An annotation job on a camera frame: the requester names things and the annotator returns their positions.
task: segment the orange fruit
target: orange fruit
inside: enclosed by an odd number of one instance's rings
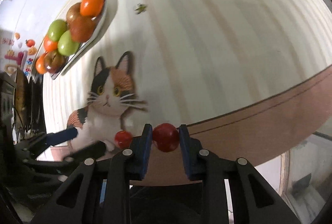
[[[102,11],[104,0],[82,0],[80,14],[83,16],[96,17]]]
[[[51,41],[49,39],[49,36],[45,36],[44,38],[44,49],[46,52],[52,52],[58,48],[58,42],[57,41]]]
[[[44,58],[47,53],[43,53],[36,61],[36,70],[40,74],[45,74],[47,69],[44,67]]]

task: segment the calico cat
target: calico cat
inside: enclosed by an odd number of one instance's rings
[[[129,108],[141,108],[133,103],[134,82],[131,76],[133,56],[125,52],[117,65],[106,67],[103,57],[97,59],[88,105],[69,116],[67,128],[77,128],[78,135],[71,140],[75,152],[96,141],[106,144],[108,151],[115,149],[114,137],[121,131],[121,115]]]

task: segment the tomato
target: tomato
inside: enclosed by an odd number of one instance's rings
[[[52,52],[58,48],[58,42],[57,41],[51,41],[49,39],[49,36],[45,36],[44,38],[44,49],[46,52]]]
[[[82,0],[80,14],[83,16],[98,16],[102,11],[104,0]]]
[[[173,125],[162,123],[153,129],[152,140],[160,151],[171,152],[179,146],[179,132]]]
[[[25,44],[28,46],[28,47],[32,47],[36,44],[36,42],[34,40],[26,40],[25,41]]]
[[[128,131],[121,130],[115,135],[114,141],[116,146],[120,149],[127,148],[132,142],[132,134]]]
[[[40,74],[45,74],[47,72],[46,68],[44,67],[44,58],[47,53],[43,53],[36,61],[36,70]]]

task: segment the cat illustration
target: cat illustration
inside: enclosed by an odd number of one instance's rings
[[[98,140],[106,144],[108,151],[115,149],[114,137],[122,130],[122,114],[130,107],[141,108],[133,105],[140,100],[135,99],[132,61],[129,51],[115,67],[106,67],[103,57],[97,59],[88,105],[72,112],[67,121],[67,128],[78,130],[77,137],[69,142],[72,152]]]

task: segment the yellow eye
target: yellow eye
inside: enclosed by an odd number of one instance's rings
[[[98,86],[97,88],[97,94],[100,96],[104,92],[104,87],[103,86]]]
[[[114,87],[113,95],[118,97],[118,96],[120,96],[120,93],[121,93],[120,88],[118,86]]]

